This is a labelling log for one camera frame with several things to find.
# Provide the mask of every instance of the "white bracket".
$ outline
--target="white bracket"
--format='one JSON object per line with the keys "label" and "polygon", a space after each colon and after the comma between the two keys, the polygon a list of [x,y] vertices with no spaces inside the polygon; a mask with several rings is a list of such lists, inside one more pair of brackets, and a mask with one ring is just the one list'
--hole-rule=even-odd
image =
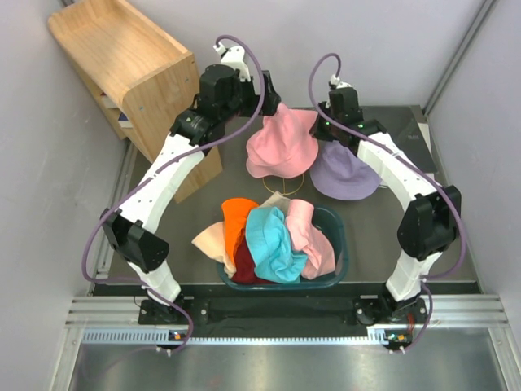
{"label": "white bracket", "polygon": [[232,46],[227,50],[222,43],[219,43],[219,45],[215,45],[213,49],[222,56],[221,64],[239,71],[240,81],[252,80],[250,68],[246,64],[248,56],[242,46]]}
{"label": "white bracket", "polygon": [[344,88],[344,87],[352,87],[349,83],[346,83],[345,81],[341,81],[339,77],[337,77],[335,74],[331,75],[331,78],[329,79],[329,84],[332,86],[335,86],[335,88]]}

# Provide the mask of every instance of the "light blue hat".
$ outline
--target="light blue hat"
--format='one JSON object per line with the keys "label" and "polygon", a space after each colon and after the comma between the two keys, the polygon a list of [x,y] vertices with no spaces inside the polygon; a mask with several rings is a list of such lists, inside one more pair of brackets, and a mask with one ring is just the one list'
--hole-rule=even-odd
{"label": "light blue hat", "polygon": [[275,283],[299,283],[308,256],[291,249],[284,213],[277,207],[252,209],[247,217],[246,243],[255,275]]}

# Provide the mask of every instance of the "plastic basket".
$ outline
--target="plastic basket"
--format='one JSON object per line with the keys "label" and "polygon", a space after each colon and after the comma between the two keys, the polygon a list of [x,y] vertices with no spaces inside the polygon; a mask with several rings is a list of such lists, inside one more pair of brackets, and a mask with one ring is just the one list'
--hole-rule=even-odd
{"label": "plastic basket", "polygon": [[217,272],[222,281],[230,288],[239,291],[298,291],[305,289],[329,288],[344,278],[348,272],[349,256],[348,244],[345,239],[344,224],[340,216],[325,206],[315,206],[312,224],[318,228],[329,240],[335,251],[335,271],[327,275],[321,275],[316,279],[308,280],[300,278],[300,283],[273,283],[262,285],[243,285],[233,282],[224,270],[221,263],[217,263]]}

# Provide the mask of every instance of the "metal plate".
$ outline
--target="metal plate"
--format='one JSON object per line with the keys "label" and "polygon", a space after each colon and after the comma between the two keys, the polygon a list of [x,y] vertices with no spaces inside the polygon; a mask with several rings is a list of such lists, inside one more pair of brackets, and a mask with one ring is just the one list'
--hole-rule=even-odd
{"label": "metal plate", "polygon": [[70,391],[506,390],[488,331],[428,332],[409,354],[376,346],[188,346],[179,354],[83,345]]}

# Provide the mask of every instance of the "orange hat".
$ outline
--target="orange hat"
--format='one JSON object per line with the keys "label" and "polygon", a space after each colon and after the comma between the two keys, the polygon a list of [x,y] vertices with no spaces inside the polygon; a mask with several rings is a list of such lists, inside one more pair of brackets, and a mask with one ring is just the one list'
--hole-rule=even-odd
{"label": "orange hat", "polygon": [[225,248],[234,265],[235,252],[244,237],[247,216],[258,206],[257,202],[246,198],[231,198],[222,203],[222,212],[225,215]]}
{"label": "orange hat", "polygon": [[199,233],[192,244],[201,250],[208,258],[215,259],[217,262],[225,264],[225,272],[232,278],[237,271],[235,265],[231,263],[230,257],[225,249],[225,225],[223,222],[216,222],[206,230]]}

